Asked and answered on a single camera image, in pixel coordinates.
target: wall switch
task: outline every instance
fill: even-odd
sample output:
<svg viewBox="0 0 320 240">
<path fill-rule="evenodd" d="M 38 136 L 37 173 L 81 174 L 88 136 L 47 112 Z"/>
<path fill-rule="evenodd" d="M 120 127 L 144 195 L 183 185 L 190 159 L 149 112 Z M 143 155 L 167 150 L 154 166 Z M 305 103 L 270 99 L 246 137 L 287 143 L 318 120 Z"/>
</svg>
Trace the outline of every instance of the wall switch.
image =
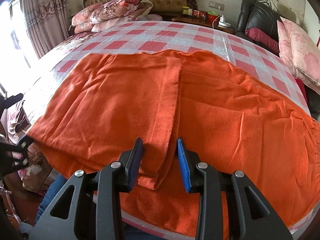
<svg viewBox="0 0 320 240">
<path fill-rule="evenodd" d="M 218 9 L 219 10 L 219 6 L 220 6 L 220 10 L 223 11 L 224 10 L 224 4 L 223 3 L 209 1 L 209 7 L 210 8 L 214 8 L 214 9 Z"/>
</svg>

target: wooden bedside table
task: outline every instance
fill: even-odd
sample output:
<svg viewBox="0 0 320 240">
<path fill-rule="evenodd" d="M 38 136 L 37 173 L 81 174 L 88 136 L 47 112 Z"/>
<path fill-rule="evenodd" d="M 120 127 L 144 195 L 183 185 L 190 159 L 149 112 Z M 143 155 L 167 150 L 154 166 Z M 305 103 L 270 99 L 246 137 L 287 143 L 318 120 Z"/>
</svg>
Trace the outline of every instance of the wooden bedside table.
<svg viewBox="0 0 320 240">
<path fill-rule="evenodd" d="M 203 27 L 208 27 L 208 28 L 212 28 L 212 23 L 209 23 L 207 20 L 203 20 L 200 18 L 195 18 L 192 16 L 178 16 L 175 18 L 172 18 L 171 21 L 173 22 L 181 22 L 181 23 L 189 23 L 189 24 L 194 24 L 194 25 L 199 25 L 199 26 L 203 26 Z M 223 31 L 225 33 L 229 33 L 229 34 L 235 34 L 235 29 L 234 27 L 230 27 L 230 28 L 223 28 L 223 27 L 219 27 L 218 26 L 218 20 L 216 20 L 214 22 L 214 29 L 215 30 L 219 30 L 219 31 Z"/>
</svg>

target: blue jeans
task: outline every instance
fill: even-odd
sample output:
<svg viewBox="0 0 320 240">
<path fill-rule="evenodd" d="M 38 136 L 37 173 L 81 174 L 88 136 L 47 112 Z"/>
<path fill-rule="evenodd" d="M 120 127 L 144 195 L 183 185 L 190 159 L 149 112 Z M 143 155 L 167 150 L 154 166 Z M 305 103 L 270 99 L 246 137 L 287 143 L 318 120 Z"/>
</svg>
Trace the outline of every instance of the blue jeans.
<svg viewBox="0 0 320 240">
<path fill-rule="evenodd" d="M 44 210 L 48 207 L 50 202 L 53 200 L 55 195 L 59 192 L 59 190 L 63 187 L 63 185 L 67 182 L 62 175 L 58 174 L 55 181 L 48 188 L 47 193 L 45 194 L 36 216 L 35 223 L 38 222 L 39 218 L 43 214 Z M 124 229 L 124 235 L 126 240 L 161 240 L 162 238 L 158 236 L 150 235 L 146 232 L 143 232 L 133 226 L 127 225 Z"/>
</svg>

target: silver screw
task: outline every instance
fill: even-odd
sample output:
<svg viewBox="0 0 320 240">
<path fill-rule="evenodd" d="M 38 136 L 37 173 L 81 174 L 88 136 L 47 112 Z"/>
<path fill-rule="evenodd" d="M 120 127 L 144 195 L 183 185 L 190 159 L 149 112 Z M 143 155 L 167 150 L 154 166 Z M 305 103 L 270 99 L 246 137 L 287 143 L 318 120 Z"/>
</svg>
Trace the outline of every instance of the silver screw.
<svg viewBox="0 0 320 240">
<path fill-rule="evenodd" d="M 111 163 L 111 168 L 116 169 L 116 168 L 119 168 L 120 166 L 121 166 L 121 162 L 113 162 L 113 163 Z"/>
<path fill-rule="evenodd" d="M 244 177 L 244 172 L 243 172 L 243 171 L 236 171 L 235 174 L 236 174 L 236 176 L 239 177 L 239 178 Z"/>
<path fill-rule="evenodd" d="M 81 176 L 83 176 L 83 174 L 84 174 L 84 171 L 83 171 L 83 170 L 77 170 L 77 171 L 75 172 L 75 176 L 76 176 L 76 177 L 81 177 Z"/>
<path fill-rule="evenodd" d="M 206 169 L 208 165 L 206 163 L 198 163 L 198 167 L 201 169 Z"/>
</svg>

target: orange cloth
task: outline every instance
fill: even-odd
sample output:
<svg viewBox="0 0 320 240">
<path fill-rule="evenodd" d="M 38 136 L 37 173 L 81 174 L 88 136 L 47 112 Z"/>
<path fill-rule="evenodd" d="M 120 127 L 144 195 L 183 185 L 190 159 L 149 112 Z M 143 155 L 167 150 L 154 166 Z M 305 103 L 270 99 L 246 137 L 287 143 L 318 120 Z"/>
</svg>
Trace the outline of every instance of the orange cloth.
<svg viewBox="0 0 320 240">
<path fill-rule="evenodd" d="M 319 123 L 208 51 L 88 55 L 28 135 L 68 176 L 102 168 L 141 137 L 147 145 L 139 185 L 121 194 L 121 208 L 188 236 L 196 233 L 199 195 L 183 188 L 173 158 L 178 136 L 217 170 L 244 171 L 287 226 L 320 199 Z M 223 208 L 227 238 L 225 198 Z"/>
</svg>

